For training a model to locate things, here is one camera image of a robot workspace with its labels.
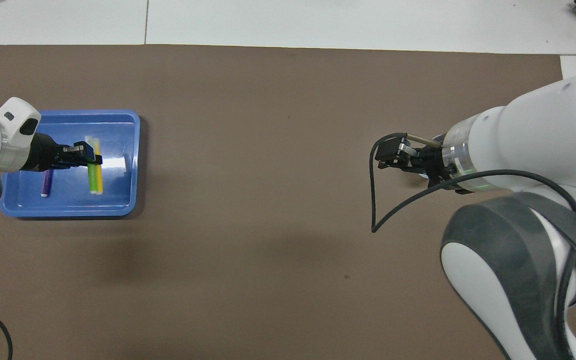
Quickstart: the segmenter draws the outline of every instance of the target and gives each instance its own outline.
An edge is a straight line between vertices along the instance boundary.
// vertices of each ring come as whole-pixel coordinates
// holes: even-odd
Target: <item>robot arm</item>
[[[102,164],[85,141],[59,145],[36,133],[41,114],[26,101],[12,97],[0,107],[0,172],[45,171]]]
[[[375,146],[380,169],[425,174],[432,187],[425,192],[515,192],[453,215],[442,267],[506,358],[576,359],[565,319],[576,304],[576,77],[461,121],[435,139],[398,133]],[[486,174],[495,176],[478,177]],[[548,180],[559,190],[540,184]],[[373,231],[401,207],[377,224],[373,216]]]

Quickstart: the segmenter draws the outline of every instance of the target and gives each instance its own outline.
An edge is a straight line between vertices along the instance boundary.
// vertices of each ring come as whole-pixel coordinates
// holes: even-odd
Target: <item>blue tray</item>
[[[2,176],[0,209],[10,217],[121,217],[137,202],[139,116],[131,110],[40,111],[37,132],[73,145],[86,135],[100,139],[103,194],[89,191],[86,166],[55,170],[50,196],[41,197],[43,172]]]

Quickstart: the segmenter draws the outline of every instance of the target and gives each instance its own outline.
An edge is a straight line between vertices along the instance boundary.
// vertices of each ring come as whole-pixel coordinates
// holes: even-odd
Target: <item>brown mat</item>
[[[0,46],[0,105],[144,125],[131,219],[0,213],[14,358],[502,359],[439,264],[453,212],[502,193],[437,193],[371,234],[368,153],[559,79],[554,55]],[[384,214],[425,183],[377,187]]]

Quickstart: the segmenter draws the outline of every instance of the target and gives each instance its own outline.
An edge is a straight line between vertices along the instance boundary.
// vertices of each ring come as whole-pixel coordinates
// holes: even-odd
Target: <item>black button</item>
[[[34,134],[38,124],[39,121],[36,118],[29,118],[25,123],[23,123],[23,125],[21,125],[19,132],[23,135],[32,135]]]

